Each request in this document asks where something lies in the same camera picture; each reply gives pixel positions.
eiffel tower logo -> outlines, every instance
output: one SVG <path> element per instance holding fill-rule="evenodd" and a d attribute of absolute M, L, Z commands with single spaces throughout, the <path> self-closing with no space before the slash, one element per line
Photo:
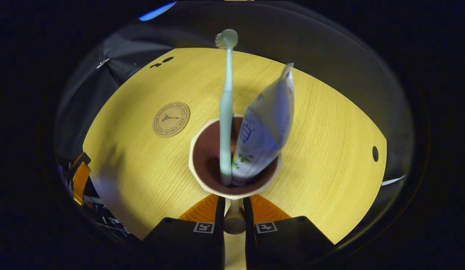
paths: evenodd
<path fill-rule="evenodd" d="M 165 115 L 165 116 L 164 116 L 164 118 L 161 120 L 161 122 L 164 122 L 164 121 L 166 121 L 167 119 L 179 119 L 179 117 L 171 117 L 171 116 L 169 116 L 169 115 L 167 115 L 167 114 L 165 114 L 165 113 L 164 113 L 164 115 Z"/>

round cork coaster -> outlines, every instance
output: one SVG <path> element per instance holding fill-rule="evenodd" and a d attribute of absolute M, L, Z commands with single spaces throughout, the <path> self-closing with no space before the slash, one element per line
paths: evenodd
<path fill-rule="evenodd" d="M 157 136 L 162 138 L 175 136 L 186 127 L 190 116 L 191 111 L 185 103 L 169 103 L 155 115 L 153 130 Z"/>

wooden table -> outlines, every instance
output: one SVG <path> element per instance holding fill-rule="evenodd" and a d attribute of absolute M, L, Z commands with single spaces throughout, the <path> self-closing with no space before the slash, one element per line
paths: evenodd
<path fill-rule="evenodd" d="M 83 148 L 91 158 L 94 187 L 139 239 L 162 218 L 179 217 L 208 195 L 189 171 L 189 147 L 198 130 L 219 117 L 225 56 L 214 48 L 176 48 L 164 54 L 113 94 L 87 133 Z M 162 63 L 169 57 L 173 59 Z M 234 112 L 244 113 L 285 65 L 242 52 L 234 52 L 233 59 Z M 293 78 L 295 112 L 282 170 L 261 195 L 292 217 L 306 215 L 335 244 L 359 223 L 378 193 L 386 139 L 333 88 L 298 69 Z M 177 101 L 189 106 L 189 123 L 173 137 L 157 136 L 154 116 Z M 236 243 L 243 236 L 226 234 L 227 243 L 231 237 Z"/>

metal clip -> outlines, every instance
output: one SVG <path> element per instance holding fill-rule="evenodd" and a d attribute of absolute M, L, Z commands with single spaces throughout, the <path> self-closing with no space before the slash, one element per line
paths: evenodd
<path fill-rule="evenodd" d="M 96 69 L 102 67 L 102 65 L 104 65 L 104 64 L 105 64 L 107 61 L 109 61 L 109 60 L 111 60 L 111 59 L 110 59 L 110 58 L 107 58 L 106 60 L 101 61 L 101 62 L 99 63 L 99 66 L 96 67 Z"/>

orange object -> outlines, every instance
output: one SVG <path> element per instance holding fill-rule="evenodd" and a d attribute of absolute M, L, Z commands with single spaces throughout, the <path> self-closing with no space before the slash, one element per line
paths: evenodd
<path fill-rule="evenodd" d="M 213 222 L 215 223 L 215 210 L 217 208 L 217 202 L 219 196 L 211 194 L 206 198 L 203 198 L 194 206 L 189 208 L 184 214 L 178 219 L 190 222 Z"/>
<path fill-rule="evenodd" d="M 258 223 L 274 222 L 291 218 L 291 216 L 287 215 L 283 210 L 261 195 L 252 195 L 249 199 L 251 200 L 251 206 L 253 208 L 254 226 Z"/>
<path fill-rule="evenodd" d="M 90 173 L 91 169 L 84 162 L 81 162 L 73 177 L 74 200 L 80 205 L 82 205 L 84 187 Z"/>

